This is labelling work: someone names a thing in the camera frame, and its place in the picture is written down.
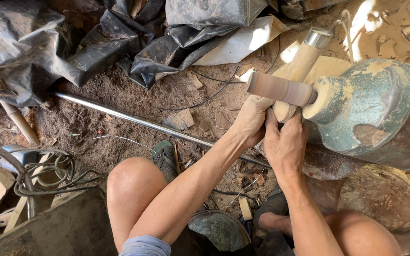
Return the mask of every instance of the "sanding drum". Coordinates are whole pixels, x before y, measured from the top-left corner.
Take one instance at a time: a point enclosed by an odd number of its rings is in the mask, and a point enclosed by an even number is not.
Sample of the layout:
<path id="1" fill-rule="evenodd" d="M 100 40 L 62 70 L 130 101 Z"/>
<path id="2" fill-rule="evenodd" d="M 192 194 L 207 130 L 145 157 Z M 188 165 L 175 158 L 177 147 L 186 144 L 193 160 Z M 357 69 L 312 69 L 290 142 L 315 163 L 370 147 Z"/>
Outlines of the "sanding drum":
<path id="1" fill-rule="evenodd" d="M 317 98 L 317 92 L 314 92 L 309 84 L 259 72 L 254 72 L 249 77 L 247 91 L 300 107 L 313 103 Z"/>

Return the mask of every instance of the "person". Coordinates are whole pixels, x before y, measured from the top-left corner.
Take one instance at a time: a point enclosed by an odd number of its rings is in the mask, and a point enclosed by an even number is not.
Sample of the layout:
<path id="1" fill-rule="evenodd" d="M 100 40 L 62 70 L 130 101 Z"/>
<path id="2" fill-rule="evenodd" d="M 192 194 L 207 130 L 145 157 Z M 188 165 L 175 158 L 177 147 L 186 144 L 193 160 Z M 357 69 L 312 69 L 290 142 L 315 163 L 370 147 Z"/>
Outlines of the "person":
<path id="1" fill-rule="evenodd" d="M 297 256 L 402 255 L 390 232 L 367 216 L 352 211 L 321 215 L 302 173 L 308 129 L 301 109 L 279 130 L 273 103 L 249 96 L 224 136 L 178 177 L 166 175 L 174 169 L 171 147 L 157 154 L 154 163 L 130 158 L 116 166 L 108 177 L 107 206 L 120 255 L 294 255 L 291 247 Z M 232 163 L 263 137 L 279 187 L 255 213 L 254 225 L 269 235 L 291 237 L 294 245 L 285 246 L 279 237 L 269 243 L 267 236 L 262 246 L 251 243 L 233 253 L 219 252 L 187 224 Z"/>

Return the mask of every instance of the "leg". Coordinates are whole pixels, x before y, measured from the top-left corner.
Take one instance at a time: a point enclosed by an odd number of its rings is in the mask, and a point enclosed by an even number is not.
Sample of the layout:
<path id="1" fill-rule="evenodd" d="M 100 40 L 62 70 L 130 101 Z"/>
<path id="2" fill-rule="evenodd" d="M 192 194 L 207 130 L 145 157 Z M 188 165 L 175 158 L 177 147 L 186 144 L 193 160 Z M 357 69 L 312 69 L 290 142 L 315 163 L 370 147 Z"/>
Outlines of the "leg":
<path id="1" fill-rule="evenodd" d="M 167 184 L 159 168 L 145 158 L 129 158 L 112 170 L 107 207 L 118 252 L 146 207 Z"/>
<path id="2" fill-rule="evenodd" d="M 400 246 L 392 234 L 372 218 L 353 211 L 332 213 L 324 218 L 346 256 L 401 255 Z M 267 231 L 278 229 L 292 237 L 288 216 L 263 213 L 259 226 Z"/>

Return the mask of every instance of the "sandal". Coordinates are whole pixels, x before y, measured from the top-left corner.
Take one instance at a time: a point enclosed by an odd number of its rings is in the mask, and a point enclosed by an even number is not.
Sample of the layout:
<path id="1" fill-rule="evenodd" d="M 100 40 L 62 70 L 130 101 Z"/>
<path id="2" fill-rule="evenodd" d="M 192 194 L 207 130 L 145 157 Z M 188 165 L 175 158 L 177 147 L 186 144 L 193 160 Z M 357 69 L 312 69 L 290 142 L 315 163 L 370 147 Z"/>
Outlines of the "sandal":
<path id="1" fill-rule="evenodd" d="M 172 143 L 167 140 L 160 141 L 153 148 L 153 151 L 151 152 L 151 162 L 161 170 L 168 183 L 172 182 L 174 178 L 178 177 Z"/>
<path id="2" fill-rule="evenodd" d="M 276 215 L 286 216 L 289 214 L 288 201 L 284 192 L 282 192 L 279 184 L 276 184 L 275 188 L 268 194 L 268 199 L 265 203 L 256 211 L 252 220 L 256 229 L 261 230 L 259 227 L 259 218 L 263 213 L 272 212 Z"/>

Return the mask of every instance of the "steel rod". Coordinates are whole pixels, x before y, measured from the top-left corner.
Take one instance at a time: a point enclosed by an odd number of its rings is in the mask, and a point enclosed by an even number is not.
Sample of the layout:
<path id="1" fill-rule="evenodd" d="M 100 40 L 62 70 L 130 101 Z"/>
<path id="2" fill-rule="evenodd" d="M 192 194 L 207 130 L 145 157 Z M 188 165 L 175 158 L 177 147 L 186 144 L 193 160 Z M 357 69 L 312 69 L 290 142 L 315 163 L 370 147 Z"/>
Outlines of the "steel rod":
<path id="1" fill-rule="evenodd" d="M 155 131 L 158 131 L 158 132 L 161 132 L 161 133 L 164 133 L 164 134 L 167 134 L 167 135 L 170 135 L 170 136 L 173 136 L 173 137 L 176 137 L 176 138 L 188 141 L 188 142 L 192 142 L 192 143 L 194 143 L 196 145 L 199 145 L 201 147 L 211 148 L 214 145 L 213 142 L 209 142 L 209 141 L 203 140 L 199 137 L 195 137 L 195 136 L 183 133 L 181 131 L 177 131 L 175 129 L 172 129 L 172 128 L 167 127 L 165 125 L 161 125 L 161 124 L 152 122 L 152 121 L 147 120 L 147 119 L 143 119 L 143 118 L 140 118 L 140 117 L 136 117 L 136 116 L 133 116 L 133 115 L 122 113 L 122 112 L 120 112 L 118 110 L 115 110 L 113 108 L 106 107 L 104 105 L 89 101 L 87 99 L 84 99 L 82 97 L 79 97 L 79 96 L 76 96 L 76 95 L 73 95 L 73 94 L 69 94 L 69 93 L 65 93 L 65 92 L 59 92 L 59 91 L 52 91 L 52 92 L 50 92 L 50 94 L 58 96 L 60 98 L 68 100 L 68 101 L 78 103 L 80 105 L 83 105 L 83 106 L 86 106 L 86 107 L 89 107 L 89 108 L 99 110 L 99 111 L 104 112 L 106 114 L 109 114 L 111 116 L 115 116 L 115 117 L 118 117 L 118 118 L 121 118 L 121 119 L 128 120 L 132 123 L 136 123 L 136 124 L 148 127 L 148 128 L 153 129 Z M 259 159 L 259 158 L 255 158 L 252 155 L 242 154 L 239 157 L 239 159 L 241 159 L 242 161 L 248 162 L 250 164 L 260 166 L 260 167 L 265 168 L 265 169 L 271 169 L 271 166 L 268 163 L 268 161 L 263 160 L 263 159 Z"/>

